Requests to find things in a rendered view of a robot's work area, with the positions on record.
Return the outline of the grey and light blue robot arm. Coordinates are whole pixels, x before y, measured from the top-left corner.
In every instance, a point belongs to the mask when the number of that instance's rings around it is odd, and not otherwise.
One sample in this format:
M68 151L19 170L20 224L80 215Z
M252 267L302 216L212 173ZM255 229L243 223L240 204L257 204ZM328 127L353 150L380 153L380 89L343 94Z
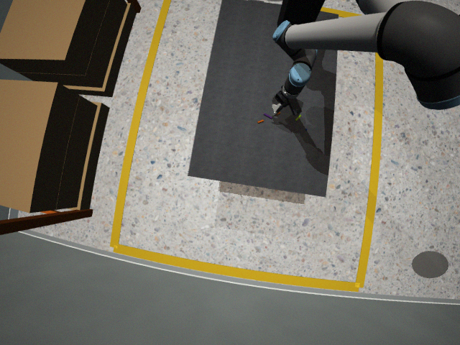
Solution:
M294 116L302 112L296 97L311 78L318 50L377 52L405 68L422 106L460 105L458 14L427 1L356 2L365 15L297 25L286 20L275 30L273 40L294 60L282 87Z

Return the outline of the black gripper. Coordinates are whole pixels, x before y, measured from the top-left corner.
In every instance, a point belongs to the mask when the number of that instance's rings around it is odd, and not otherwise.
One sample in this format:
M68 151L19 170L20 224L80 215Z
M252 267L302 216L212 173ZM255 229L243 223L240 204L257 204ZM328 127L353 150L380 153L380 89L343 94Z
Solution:
M285 108L286 106L288 106L288 102L286 101L285 97L283 96L282 90L279 91L276 94L275 98L280 103L278 105L274 105L274 104L272 105L272 108L274 110L274 114L272 115L272 117L276 116L283 109L283 107Z

